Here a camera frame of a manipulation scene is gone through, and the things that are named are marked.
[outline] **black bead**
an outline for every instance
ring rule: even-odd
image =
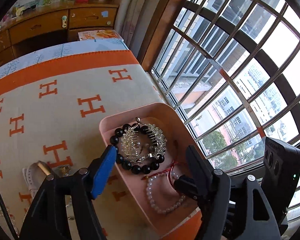
[[[118,144],[118,142],[119,142],[119,138],[117,136],[113,135],[110,137],[111,144],[116,145],[116,144]]]
[[[160,165],[158,162],[151,162],[150,167],[152,170],[156,171],[157,169],[159,169]]]
[[[118,164],[121,164],[122,162],[124,161],[124,157],[117,153],[117,157],[115,158],[115,162],[118,163]]]
[[[126,123],[126,124],[124,124],[124,125],[122,126],[122,129],[123,129],[123,130],[128,130],[129,127],[131,127],[131,125],[128,124],[128,123]]]
[[[146,125],[144,125],[144,126],[142,126],[142,127],[140,128],[140,132],[141,132],[142,134],[147,134],[148,129],[149,129],[149,127],[146,126]]]
[[[132,125],[132,127],[133,127],[133,130],[134,130],[134,131],[136,131],[136,132],[139,132],[139,131],[140,131],[140,125],[138,125],[137,123],[134,123],[134,124]]]
[[[157,159],[158,163],[163,163],[164,162],[164,156],[161,154],[158,154],[158,159]]]
[[[139,165],[133,165],[131,167],[131,171],[132,171],[133,174],[137,175],[137,174],[139,174],[141,172],[141,168],[140,168]]]
[[[131,167],[132,167],[132,164],[129,161],[124,161],[121,165],[122,165],[122,168],[127,170],[127,171],[130,170]]]
[[[143,165],[141,169],[143,174],[149,174],[151,172],[151,168],[148,165]]]
[[[117,128],[114,130],[114,134],[118,137],[121,137],[123,135],[123,130],[121,128]]]

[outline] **box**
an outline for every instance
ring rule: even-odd
[[[78,33],[79,40],[111,39],[116,38],[123,41],[123,38],[115,30],[95,30]]]
[[[186,148],[188,145],[195,145],[198,152],[200,151],[177,113],[173,108],[164,103],[152,103],[102,119],[99,130],[105,146],[110,144],[109,139],[114,135],[114,130],[116,128],[122,127],[125,123],[135,123],[136,117],[140,117],[141,122],[143,123],[155,124],[163,131],[167,139],[165,161],[160,164],[160,168],[157,171],[151,171],[149,175],[164,171],[169,168],[172,161],[175,160],[179,165],[176,165],[173,171],[177,175],[186,174],[189,176],[185,157]],[[147,161],[150,162],[149,160],[145,160],[140,166],[148,164]],[[136,208],[140,211],[139,213],[144,220],[154,228],[160,237],[165,236],[170,231],[177,228],[180,223],[190,216],[197,208],[197,202],[187,198],[183,204],[173,212],[166,215],[158,214],[150,207],[146,195],[148,181],[147,179],[142,180],[145,175],[134,175],[131,171],[124,170],[122,166],[117,163],[115,164],[115,169],[134,198]],[[167,176],[161,176],[157,179],[159,180],[151,186],[153,189],[153,197],[161,209],[168,208],[179,199],[179,195],[169,184]]]

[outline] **cable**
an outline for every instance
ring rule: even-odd
[[[13,224],[12,224],[12,222],[10,220],[10,216],[9,216],[7,208],[6,208],[6,206],[5,206],[4,202],[3,202],[1,194],[0,194],[0,207],[1,207],[2,213],[4,215],[4,218],[5,218],[5,220],[6,220],[7,224],[8,224],[8,228],[10,229],[10,232],[12,233],[13,238],[15,240],[19,240],[19,237],[18,237],[17,233],[14,230]]]

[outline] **pearl bracelet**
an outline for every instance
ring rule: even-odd
[[[153,176],[151,178],[148,179],[148,184],[147,184],[147,188],[146,188],[146,194],[150,203],[150,206],[158,213],[158,214],[167,214],[170,213],[172,211],[174,211],[175,209],[177,209],[179,206],[181,206],[182,202],[186,199],[185,195],[181,195],[181,197],[179,198],[179,200],[172,206],[166,208],[166,209],[161,209],[160,207],[158,207],[155,203],[155,200],[153,199],[153,195],[152,195],[152,185],[154,183],[154,181],[161,176],[168,176],[168,172],[165,173],[161,173],[157,176]],[[174,172],[171,173],[171,177],[173,179],[178,179],[179,176],[177,174],[175,174]]]

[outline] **orange stripe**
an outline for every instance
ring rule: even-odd
[[[130,50],[97,51],[48,60],[0,79],[0,95],[41,79],[80,70],[139,64]]]
[[[262,137],[266,136],[265,131],[262,127],[257,127],[257,131],[259,132],[259,135]]]

